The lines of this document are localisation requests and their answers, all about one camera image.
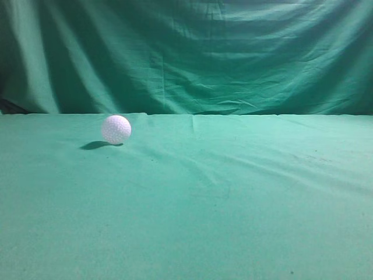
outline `green backdrop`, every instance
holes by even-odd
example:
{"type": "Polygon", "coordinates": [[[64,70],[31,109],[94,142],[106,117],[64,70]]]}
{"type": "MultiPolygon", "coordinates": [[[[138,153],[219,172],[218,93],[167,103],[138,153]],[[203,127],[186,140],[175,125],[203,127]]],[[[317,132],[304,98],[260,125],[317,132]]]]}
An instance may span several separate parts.
{"type": "Polygon", "coordinates": [[[371,0],[0,0],[4,112],[373,113],[371,0]]]}

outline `golf ball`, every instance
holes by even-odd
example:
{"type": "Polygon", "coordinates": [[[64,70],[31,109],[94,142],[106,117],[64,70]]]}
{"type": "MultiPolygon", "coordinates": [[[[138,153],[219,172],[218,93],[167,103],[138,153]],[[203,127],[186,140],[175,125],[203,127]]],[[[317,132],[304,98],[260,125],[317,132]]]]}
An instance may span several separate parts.
{"type": "Polygon", "coordinates": [[[121,144],[131,135],[131,125],[125,117],[111,115],[102,124],[101,132],[105,141],[113,145],[121,144]]]}

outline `golf ball dimple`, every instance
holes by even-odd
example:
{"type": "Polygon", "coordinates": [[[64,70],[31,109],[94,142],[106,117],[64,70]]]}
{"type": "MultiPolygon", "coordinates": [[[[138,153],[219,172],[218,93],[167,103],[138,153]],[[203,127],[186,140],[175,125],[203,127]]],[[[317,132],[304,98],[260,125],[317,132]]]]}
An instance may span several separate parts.
{"type": "Polygon", "coordinates": [[[121,115],[111,115],[102,124],[101,132],[105,141],[117,145],[126,141],[131,135],[129,121],[121,115]]]}

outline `green tablecloth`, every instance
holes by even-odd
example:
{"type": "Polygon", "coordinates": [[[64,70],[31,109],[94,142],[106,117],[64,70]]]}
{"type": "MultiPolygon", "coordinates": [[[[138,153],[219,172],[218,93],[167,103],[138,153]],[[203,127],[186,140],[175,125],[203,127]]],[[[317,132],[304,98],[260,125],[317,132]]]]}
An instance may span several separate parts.
{"type": "Polygon", "coordinates": [[[0,279],[372,279],[373,117],[0,116],[0,279]]]}

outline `green cloth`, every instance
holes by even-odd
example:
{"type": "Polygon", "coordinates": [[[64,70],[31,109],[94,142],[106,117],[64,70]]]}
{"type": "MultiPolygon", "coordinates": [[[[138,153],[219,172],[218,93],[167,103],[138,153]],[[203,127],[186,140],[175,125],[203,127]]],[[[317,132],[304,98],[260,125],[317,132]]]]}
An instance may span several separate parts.
{"type": "Polygon", "coordinates": [[[372,114],[372,0],[0,0],[34,113],[372,114]]]}
{"type": "Polygon", "coordinates": [[[372,279],[373,117],[107,116],[0,116],[0,279],[372,279]]]}

